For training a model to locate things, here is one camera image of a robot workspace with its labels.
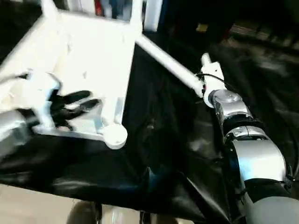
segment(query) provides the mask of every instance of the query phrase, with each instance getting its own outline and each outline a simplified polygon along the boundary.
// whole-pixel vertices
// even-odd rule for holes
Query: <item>white connector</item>
[[[201,57],[201,63],[202,63],[202,68],[201,68],[202,73],[210,74],[218,77],[221,80],[224,80],[224,76],[219,62],[212,63],[208,53],[203,54],[203,56]],[[225,84],[222,81],[210,76],[204,76],[204,80],[205,80],[205,87],[206,87],[204,93],[204,102],[207,106],[214,108],[212,103],[209,101],[209,96],[211,92],[215,90],[226,90]]]

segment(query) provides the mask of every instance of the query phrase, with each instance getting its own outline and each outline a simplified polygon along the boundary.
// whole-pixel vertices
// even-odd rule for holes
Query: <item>white rod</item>
[[[156,32],[159,25],[163,0],[147,0],[144,29]]]
[[[173,75],[181,80],[186,86],[194,89],[199,97],[203,97],[203,82],[199,80],[192,72],[181,65],[177,60],[172,58],[151,40],[144,35],[137,38],[136,42],[146,52],[148,52],[154,59],[167,68]]]
[[[130,22],[142,24],[142,0],[132,1],[132,15]]]

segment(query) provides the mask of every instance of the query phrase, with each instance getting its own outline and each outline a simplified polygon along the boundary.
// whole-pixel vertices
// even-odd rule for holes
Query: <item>wire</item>
[[[222,78],[219,78],[215,75],[212,75],[212,74],[208,74],[208,73],[196,73],[195,74],[196,76],[199,76],[199,77],[205,77],[205,76],[208,76],[208,77],[212,77],[212,78],[215,78],[217,80],[219,80],[220,82],[224,83],[227,87],[229,87],[231,90],[235,91],[236,93],[238,93],[238,91],[231,85],[229,84],[228,82],[224,81]]]

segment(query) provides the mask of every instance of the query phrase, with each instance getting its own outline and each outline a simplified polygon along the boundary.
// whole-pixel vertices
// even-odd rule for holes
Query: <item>floor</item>
[[[0,185],[0,223],[4,224],[89,224],[85,203],[77,199],[54,196]],[[139,224],[140,213],[109,205],[102,206],[102,224]],[[152,224],[192,224],[191,221],[151,215]]]

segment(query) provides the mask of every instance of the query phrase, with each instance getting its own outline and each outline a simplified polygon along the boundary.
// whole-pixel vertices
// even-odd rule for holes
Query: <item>white bar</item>
[[[161,48],[155,45],[151,40],[142,35],[136,42],[154,59],[167,68],[173,75],[181,80],[186,86],[194,89],[199,97],[203,97],[203,82],[199,80],[192,72],[181,65],[177,60],[165,53]]]
[[[159,25],[163,0],[147,0],[144,29],[156,32]]]

